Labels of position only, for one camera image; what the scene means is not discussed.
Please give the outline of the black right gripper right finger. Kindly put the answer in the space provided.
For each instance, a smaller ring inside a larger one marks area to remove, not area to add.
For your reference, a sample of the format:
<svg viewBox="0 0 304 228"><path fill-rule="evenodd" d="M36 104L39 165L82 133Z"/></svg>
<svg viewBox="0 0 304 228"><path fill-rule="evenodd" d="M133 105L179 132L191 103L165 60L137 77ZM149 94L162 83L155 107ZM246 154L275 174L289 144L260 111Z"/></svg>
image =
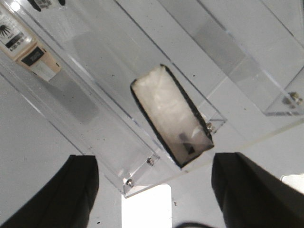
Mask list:
<svg viewBox="0 0 304 228"><path fill-rule="evenodd" d="M216 153L211 185L228 228L302 228L304 196L240 152Z"/></svg>

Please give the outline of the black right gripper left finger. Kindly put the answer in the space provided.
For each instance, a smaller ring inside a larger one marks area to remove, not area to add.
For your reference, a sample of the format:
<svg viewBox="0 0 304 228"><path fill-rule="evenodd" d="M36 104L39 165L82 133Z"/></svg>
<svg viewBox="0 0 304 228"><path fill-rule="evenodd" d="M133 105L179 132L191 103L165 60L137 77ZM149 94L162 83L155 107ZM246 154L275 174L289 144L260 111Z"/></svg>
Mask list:
<svg viewBox="0 0 304 228"><path fill-rule="evenodd" d="M86 228L99 188L97 159L71 155L3 228Z"/></svg>

